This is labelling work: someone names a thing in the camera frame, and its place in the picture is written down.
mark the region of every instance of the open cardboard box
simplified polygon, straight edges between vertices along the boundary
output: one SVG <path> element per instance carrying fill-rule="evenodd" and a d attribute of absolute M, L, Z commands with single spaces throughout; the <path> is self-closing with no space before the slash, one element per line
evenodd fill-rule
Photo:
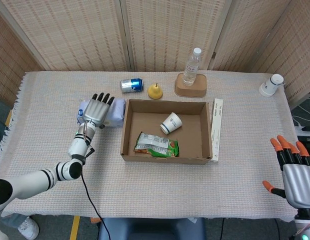
<path fill-rule="evenodd" d="M 160 124 L 171 112 L 179 116 L 182 126 L 166 135 L 162 132 Z M 153 157 L 134 152 L 141 132 L 178 140 L 179 156 Z M 120 154 L 128 162 L 206 164 L 212 158 L 209 104 L 129 99 L 126 103 Z"/>

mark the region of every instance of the cork coaster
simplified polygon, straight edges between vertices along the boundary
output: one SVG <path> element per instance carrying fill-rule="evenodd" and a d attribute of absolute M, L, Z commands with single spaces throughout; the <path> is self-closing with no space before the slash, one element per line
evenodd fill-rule
<path fill-rule="evenodd" d="M 197 74 L 192 86 L 183 84 L 183 73 L 178 74 L 175 81 L 175 93 L 181 97 L 202 98 L 206 95 L 207 80 L 203 74 Z"/>

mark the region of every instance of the label on bottle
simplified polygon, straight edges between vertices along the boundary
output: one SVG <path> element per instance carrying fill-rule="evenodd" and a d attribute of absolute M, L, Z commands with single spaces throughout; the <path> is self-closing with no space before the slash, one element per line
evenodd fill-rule
<path fill-rule="evenodd" d="M 197 73 L 197 70 L 199 69 L 199 66 L 192 66 L 190 64 L 186 65 L 186 69 L 187 71 L 191 72 L 191 73 Z"/>

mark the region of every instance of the yellow floor marking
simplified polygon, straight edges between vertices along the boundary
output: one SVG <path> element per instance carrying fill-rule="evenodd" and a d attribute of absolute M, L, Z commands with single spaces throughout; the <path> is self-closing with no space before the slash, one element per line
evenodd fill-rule
<path fill-rule="evenodd" d="M 77 232 L 79 230 L 80 225 L 80 216 L 74 216 L 73 225 L 71 226 L 71 232 L 69 240 L 76 240 L 77 238 Z"/>
<path fill-rule="evenodd" d="M 9 114 L 6 118 L 6 122 L 5 125 L 8 127 L 10 125 L 10 120 L 11 120 L 11 116 L 12 116 L 12 110 L 9 111 Z"/>

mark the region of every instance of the white cup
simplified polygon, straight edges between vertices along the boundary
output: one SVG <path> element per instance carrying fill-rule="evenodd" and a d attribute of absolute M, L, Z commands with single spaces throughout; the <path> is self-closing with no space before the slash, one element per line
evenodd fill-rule
<path fill-rule="evenodd" d="M 167 135 L 182 126 L 182 120 L 172 112 L 165 121 L 160 124 L 160 129 Z"/>
<path fill-rule="evenodd" d="M 280 85 L 283 85 L 284 78 L 279 74 L 274 74 L 259 87 L 259 92 L 265 97 L 272 96 Z"/>

